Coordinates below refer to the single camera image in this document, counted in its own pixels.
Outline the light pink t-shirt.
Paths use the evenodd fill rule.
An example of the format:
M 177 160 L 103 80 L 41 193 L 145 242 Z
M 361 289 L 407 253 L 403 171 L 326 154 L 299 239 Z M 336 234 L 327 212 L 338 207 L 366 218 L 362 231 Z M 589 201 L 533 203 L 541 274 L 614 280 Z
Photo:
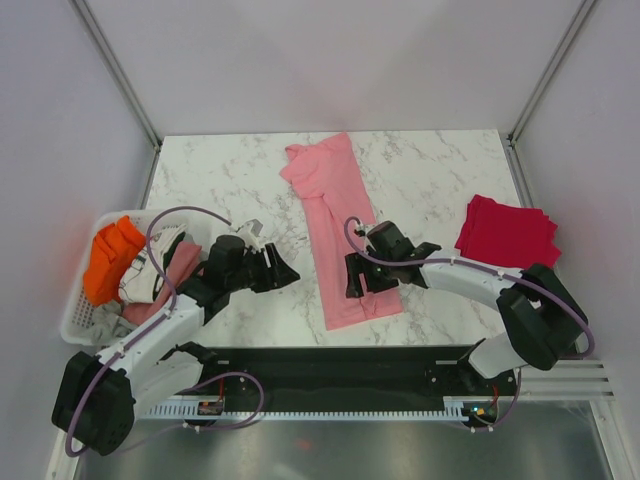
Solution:
M 340 133 L 314 145 L 290 145 L 280 175 L 301 200 L 310 235 L 325 326 L 329 330 L 400 314 L 394 290 L 348 298 L 345 256 L 353 252 L 344 234 L 355 216 L 366 224 L 376 218 L 349 136 Z

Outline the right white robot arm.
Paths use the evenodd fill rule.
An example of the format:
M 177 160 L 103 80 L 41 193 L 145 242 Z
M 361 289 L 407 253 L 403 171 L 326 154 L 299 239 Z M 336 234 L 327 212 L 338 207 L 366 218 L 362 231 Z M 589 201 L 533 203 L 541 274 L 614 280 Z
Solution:
M 349 298 L 401 284 L 457 294 L 496 311 L 504 333 L 477 341 L 453 365 L 454 377 L 477 394 L 495 378 L 524 366 L 551 370 L 564 359 L 592 354 L 588 319 L 554 271 L 498 267 L 461 257 L 429 242 L 414 245 L 391 221 L 365 225 L 351 216 L 344 236 Z

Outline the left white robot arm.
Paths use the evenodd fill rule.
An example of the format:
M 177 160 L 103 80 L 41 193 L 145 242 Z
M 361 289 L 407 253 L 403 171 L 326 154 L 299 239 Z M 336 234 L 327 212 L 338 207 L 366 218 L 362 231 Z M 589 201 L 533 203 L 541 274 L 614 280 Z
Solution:
M 278 290 L 300 275 L 276 246 L 261 249 L 236 235 L 219 236 L 176 296 L 141 326 L 95 355 L 75 354 L 66 364 L 51 421 L 69 442 L 100 455 L 113 453 L 137 418 L 170 396 L 190 389 L 208 393 L 219 369 L 204 360 L 194 335 L 226 308 L 233 293 Z

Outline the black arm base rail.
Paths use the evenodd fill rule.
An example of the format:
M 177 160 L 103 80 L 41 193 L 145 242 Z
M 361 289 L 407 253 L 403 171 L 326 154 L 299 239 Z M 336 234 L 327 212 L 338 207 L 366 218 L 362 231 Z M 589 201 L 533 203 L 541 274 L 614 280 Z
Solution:
M 453 365 L 463 346 L 184 347 L 202 369 L 189 395 L 220 394 L 232 411 L 435 409 L 445 397 L 505 399 L 516 390 L 506 372 L 466 391 Z

